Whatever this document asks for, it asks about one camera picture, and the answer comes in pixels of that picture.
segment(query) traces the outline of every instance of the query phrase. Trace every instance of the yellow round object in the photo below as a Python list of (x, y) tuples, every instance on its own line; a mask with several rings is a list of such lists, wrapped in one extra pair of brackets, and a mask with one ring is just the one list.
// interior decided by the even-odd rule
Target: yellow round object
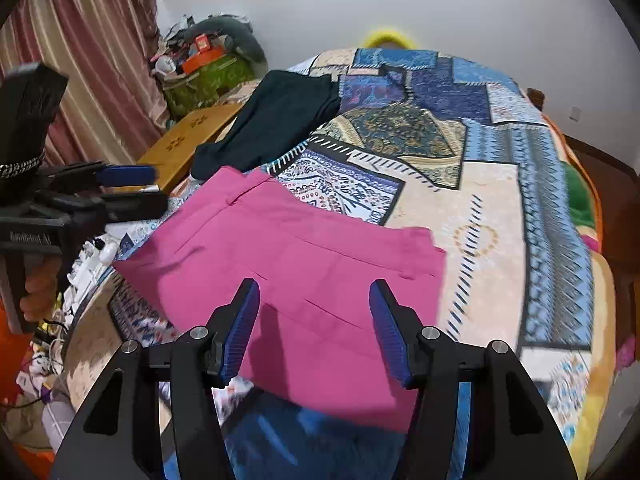
[(417, 48), (417, 45), (412, 40), (391, 28), (383, 28), (370, 34), (365, 40), (363, 46), (365, 48), (376, 48), (385, 43), (393, 43), (400, 48), (406, 48), (409, 50)]

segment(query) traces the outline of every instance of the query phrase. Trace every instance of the curtain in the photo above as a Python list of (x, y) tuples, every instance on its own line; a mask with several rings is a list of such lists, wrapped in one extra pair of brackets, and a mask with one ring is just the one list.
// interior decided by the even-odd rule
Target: curtain
[(68, 75), (46, 162), (132, 164), (164, 132), (166, 102), (146, 60), (156, 0), (20, 0), (0, 29), (2, 73), (43, 61)]

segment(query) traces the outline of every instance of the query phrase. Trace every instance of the human hand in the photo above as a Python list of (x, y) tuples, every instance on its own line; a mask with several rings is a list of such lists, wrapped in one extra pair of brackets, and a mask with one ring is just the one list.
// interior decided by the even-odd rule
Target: human hand
[(28, 273), (24, 282), (27, 295), (20, 300), (25, 320), (39, 321), (51, 314), (61, 264), (59, 256), (45, 256), (42, 263)]

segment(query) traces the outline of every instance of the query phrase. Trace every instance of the wall outlet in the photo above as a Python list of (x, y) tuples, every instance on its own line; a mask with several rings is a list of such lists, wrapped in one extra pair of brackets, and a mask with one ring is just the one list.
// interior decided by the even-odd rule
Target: wall outlet
[(571, 120), (574, 120), (575, 122), (578, 122), (580, 120), (581, 113), (582, 113), (582, 110), (580, 110), (580, 108), (578, 108), (577, 106), (573, 106), (569, 113), (569, 118)]

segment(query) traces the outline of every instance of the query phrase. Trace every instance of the folded black clothing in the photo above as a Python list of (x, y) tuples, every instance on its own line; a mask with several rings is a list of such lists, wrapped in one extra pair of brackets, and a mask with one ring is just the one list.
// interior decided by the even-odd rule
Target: folded black clothing
[(191, 176), (207, 180), (222, 166), (248, 171), (271, 162), (333, 119), (340, 107), (331, 76), (309, 77), (270, 71), (220, 142), (196, 149)]

